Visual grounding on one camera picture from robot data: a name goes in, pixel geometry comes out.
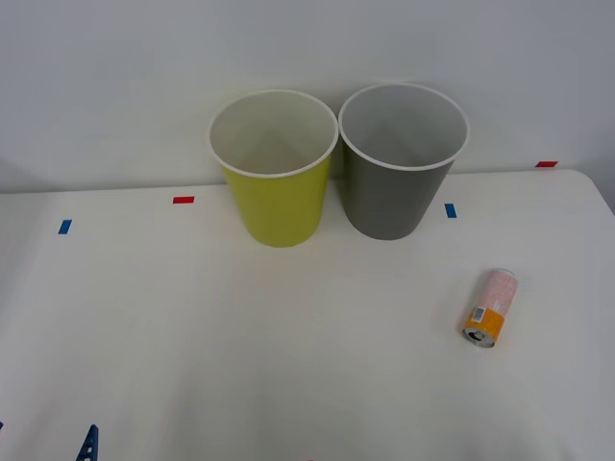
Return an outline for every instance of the white wall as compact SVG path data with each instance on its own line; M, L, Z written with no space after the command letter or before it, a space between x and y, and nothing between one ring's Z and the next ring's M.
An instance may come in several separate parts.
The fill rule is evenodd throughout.
M334 109L410 80L454 97L456 171L588 173L615 205L610 0L4 0L0 190L221 182L204 127L253 88Z

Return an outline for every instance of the barcode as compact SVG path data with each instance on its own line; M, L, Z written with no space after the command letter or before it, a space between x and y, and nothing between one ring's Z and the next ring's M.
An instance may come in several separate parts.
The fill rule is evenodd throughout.
M479 324L482 322L482 316L484 315L484 307L477 307L474 309L474 315L472 316L472 322Z

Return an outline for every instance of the can lid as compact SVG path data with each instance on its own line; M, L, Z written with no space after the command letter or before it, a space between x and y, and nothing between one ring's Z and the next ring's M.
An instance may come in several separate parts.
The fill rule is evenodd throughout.
M463 337L476 344L480 348L493 348L496 345L495 340L489 333L486 333L478 328L464 328Z
M512 271L509 271L508 269L505 269L504 267L496 267L494 269L494 271L500 271L500 272L506 272L507 274L513 276L514 278L517 278L517 276L515 276L515 273Z

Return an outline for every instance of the blue object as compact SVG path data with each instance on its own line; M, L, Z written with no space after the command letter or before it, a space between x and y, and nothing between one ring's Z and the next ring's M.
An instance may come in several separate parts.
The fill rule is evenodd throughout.
M446 208L446 215L449 218L456 218L457 217L457 213L455 212L455 205L453 205L453 204L444 204L444 207Z
M72 219L64 219L61 222L61 226L60 226L60 230L58 231L58 234L60 235L64 235L66 233L68 233L68 230L70 229L70 225L73 222Z
M76 461L98 461L98 427L91 425Z

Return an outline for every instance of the yellow bin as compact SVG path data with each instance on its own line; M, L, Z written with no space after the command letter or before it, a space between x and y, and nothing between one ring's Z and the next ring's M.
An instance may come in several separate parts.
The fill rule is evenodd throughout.
M337 137L331 109L299 91L249 94L213 118L209 147L256 240L291 247L316 231Z

